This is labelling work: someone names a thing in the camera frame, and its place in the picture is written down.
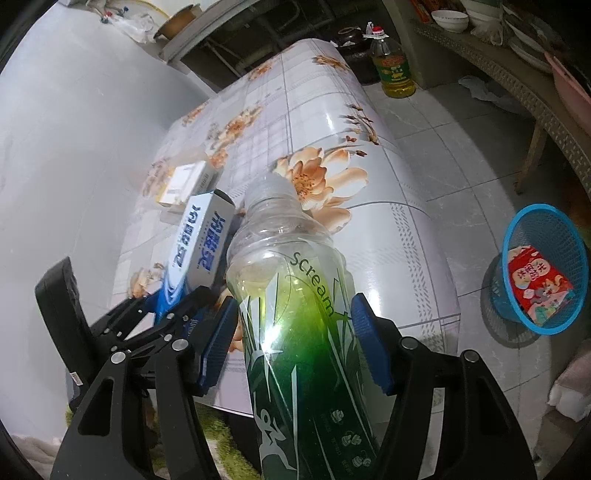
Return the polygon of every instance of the cooking oil bottle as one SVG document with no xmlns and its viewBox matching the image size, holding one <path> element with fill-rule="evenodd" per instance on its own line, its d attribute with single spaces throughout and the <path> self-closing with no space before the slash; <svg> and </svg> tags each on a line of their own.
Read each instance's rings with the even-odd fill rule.
<svg viewBox="0 0 591 480">
<path fill-rule="evenodd" d="M 382 90 L 392 98 L 410 97 L 415 86 L 402 45 L 385 35 L 382 27 L 373 27 L 372 37 L 370 53 L 382 81 Z"/>
</svg>

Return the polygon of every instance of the blue basket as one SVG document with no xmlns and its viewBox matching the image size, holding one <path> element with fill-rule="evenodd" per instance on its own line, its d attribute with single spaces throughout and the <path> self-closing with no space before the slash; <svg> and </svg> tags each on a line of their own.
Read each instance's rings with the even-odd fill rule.
<svg viewBox="0 0 591 480">
<path fill-rule="evenodd" d="M 521 310 L 509 283 L 508 253 L 521 245 L 536 248 L 574 287 L 574 297 L 542 326 L 532 322 Z M 520 210 L 505 233 L 501 257 L 491 285 L 492 304 L 504 319 L 523 323 L 540 335 L 554 335 L 562 332 L 579 315 L 587 294 L 588 281 L 587 254 L 573 222 L 552 205 L 535 203 Z"/>
</svg>

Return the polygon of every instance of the white bowl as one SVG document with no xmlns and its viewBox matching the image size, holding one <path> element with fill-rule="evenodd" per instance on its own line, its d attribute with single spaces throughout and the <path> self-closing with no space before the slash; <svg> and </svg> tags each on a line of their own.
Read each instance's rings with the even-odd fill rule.
<svg viewBox="0 0 591 480">
<path fill-rule="evenodd" d="M 499 18 L 501 16 L 501 9 L 499 7 L 492 7 L 487 4 L 481 4 L 474 0 L 461 0 L 462 5 L 466 10 L 471 10 L 477 14 L 489 15 L 490 17 Z"/>
<path fill-rule="evenodd" d="M 473 12 L 472 10 L 466 10 L 468 17 L 470 17 L 470 22 L 472 25 L 477 27 L 478 25 L 482 25 L 483 23 L 489 22 L 491 20 L 499 20 L 499 17 L 492 17 L 490 15 L 480 14 L 478 12 Z"/>
<path fill-rule="evenodd" d="M 437 25 L 449 32 L 461 33 L 468 26 L 468 16 L 463 12 L 435 10 L 431 16 Z"/>
</svg>

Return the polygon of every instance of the red packet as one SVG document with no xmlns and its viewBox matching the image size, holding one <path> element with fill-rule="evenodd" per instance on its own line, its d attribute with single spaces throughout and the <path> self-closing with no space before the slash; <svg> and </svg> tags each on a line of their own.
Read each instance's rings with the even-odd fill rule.
<svg viewBox="0 0 591 480">
<path fill-rule="evenodd" d="M 574 296 L 572 284 L 531 245 L 509 252 L 509 279 L 521 309 L 543 325 Z"/>
</svg>

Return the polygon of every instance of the metal screw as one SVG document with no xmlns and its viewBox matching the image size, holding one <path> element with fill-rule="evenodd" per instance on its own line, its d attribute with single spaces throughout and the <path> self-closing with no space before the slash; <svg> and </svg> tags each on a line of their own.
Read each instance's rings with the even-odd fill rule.
<svg viewBox="0 0 591 480">
<path fill-rule="evenodd" d="M 180 352 L 181 350 L 185 350 L 189 345 L 189 342 L 186 341 L 184 338 L 179 338 L 173 342 L 173 350 Z"/>
<path fill-rule="evenodd" d="M 111 361 L 114 364 L 120 364 L 123 360 L 125 360 L 125 354 L 123 352 L 115 352 L 111 355 Z"/>
<path fill-rule="evenodd" d="M 478 353 L 476 353 L 474 350 L 466 350 L 464 352 L 464 358 L 471 364 L 475 364 L 478 360 L 480 360 L 480 355 L 478 355 Z"/>
<path fill-rule="evenodd" d="M 416 347 L 418 347 L 418 342 L 413 337 L 404 337 L 402 340 L 400 340 L 400 345 L 402 345 L 402 347 L 406 350 L 414 350 Z"/>
</svg>

